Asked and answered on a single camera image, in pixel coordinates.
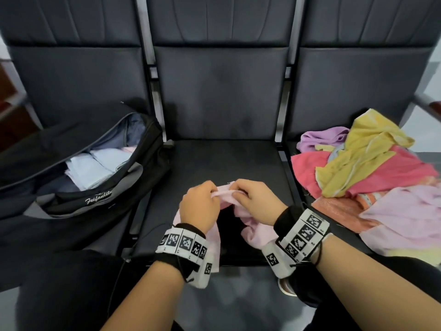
wire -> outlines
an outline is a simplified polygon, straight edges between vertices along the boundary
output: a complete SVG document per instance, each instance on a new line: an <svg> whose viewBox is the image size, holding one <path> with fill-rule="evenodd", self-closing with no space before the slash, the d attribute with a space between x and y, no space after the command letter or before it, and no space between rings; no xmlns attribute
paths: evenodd
<svg viewBox="0 0 441 331"><path fill-rule="evenodd" d="M149 235L154 229L157 229L157 228L159 228L160 226L163 226L163 225L168 225L169 227L172 227L172 226L173 226L173 225L168 224L168 223L161 223L161 224L158 224L157 226L154 226L153 228L151 228L151 230L150 230L149 232L147 232L146 234L144 234L144 235L142 235L140 238L138 238L138 240L136 241L136 243L132 246L132 251L130 252L128 259L130 259L130 258L133 256L133 253L135 252L135 250L134 250L134 249L135 249L135 246L136 246L136 244L138 244L139 241L141 241L141 240L144 239L146 236L148 236L148 235ZM116 289L116 285L118 284L119 277L121 276L121 273L122 273L122 271L123 271L124 265L125 265L126 263L127 263L127 261L123 260L123 264L121 265L121 268L119 269L118 276L116 277L115 284L113 285L112 294L110 294L109 305L108 305L108 307L107 307L107 319L110 318L110 306L111 306L111 304L112 304L113 295L114 295L114 293L115 293L115 289Z"/></svg>

human hand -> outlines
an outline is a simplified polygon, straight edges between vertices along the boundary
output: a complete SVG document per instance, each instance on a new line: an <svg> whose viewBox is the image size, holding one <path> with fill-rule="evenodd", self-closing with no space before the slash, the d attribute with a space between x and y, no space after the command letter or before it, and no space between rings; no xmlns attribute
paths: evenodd
<svg viewBox="0 0 441 331"><path fill-rule="evenodd" d="M190 188L179 204L181 223L191 224L207 234L221 211L219 197L211 197L211 193L217 190L218 188L211 181Z"/></svg>
<svg viewBox="0 0 441 331"><path fill-rule="evenodd" d="M288 208L260 181L237 179L230 190L243 190L248 194L233 193L233 197L260 223L274 225L280 214Z"/></svg>

bag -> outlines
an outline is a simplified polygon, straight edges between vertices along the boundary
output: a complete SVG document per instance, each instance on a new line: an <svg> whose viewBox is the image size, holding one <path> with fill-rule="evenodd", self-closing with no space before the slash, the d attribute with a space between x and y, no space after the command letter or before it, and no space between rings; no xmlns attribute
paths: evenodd
<svg viewBox="0 0 441 331"><path fill-rule="evenodd" d="M82 249L101 237L169 170L162 130L151 116L118 103L65 121L0 154L0 290L39 258ZM84 191L47 193L58 180L70 181L64 174L68 159L127 146L133 133L139 134L136 150L108 180Z"/></svg>

white cloth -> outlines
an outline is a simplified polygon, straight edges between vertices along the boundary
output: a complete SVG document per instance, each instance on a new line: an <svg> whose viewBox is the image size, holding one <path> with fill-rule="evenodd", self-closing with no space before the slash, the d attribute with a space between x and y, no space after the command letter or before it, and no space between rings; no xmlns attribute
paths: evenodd
<svg viewBox="0 0 441 331"><path fill-rule="evenodd" d="M132 155L132 153L120 149L92 150L90 154L103 167L107 168L113 173L119 170L124 165L124 163L126 163L130 159L130 156Z"/></svg>
<svg viewBox="0 0 441 331"><path fill-rule="evenodd" d="M93 156L87 153L79 154L66 161L68 166L65 172L75 185L81 190L93 189L100 185L114 172L103 167Z"/></svg>

sneaker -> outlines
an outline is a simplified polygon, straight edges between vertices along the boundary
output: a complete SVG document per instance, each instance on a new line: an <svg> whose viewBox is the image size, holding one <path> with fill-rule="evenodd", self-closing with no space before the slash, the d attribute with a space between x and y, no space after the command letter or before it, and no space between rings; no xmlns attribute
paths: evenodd
<svg viewBox="0 0 441 331"><path fill-rule="evenodd" d="M297 297L291 285L289 284L288 278L277 279L277 284L279 285L280 291L285 295Z"/></svg>

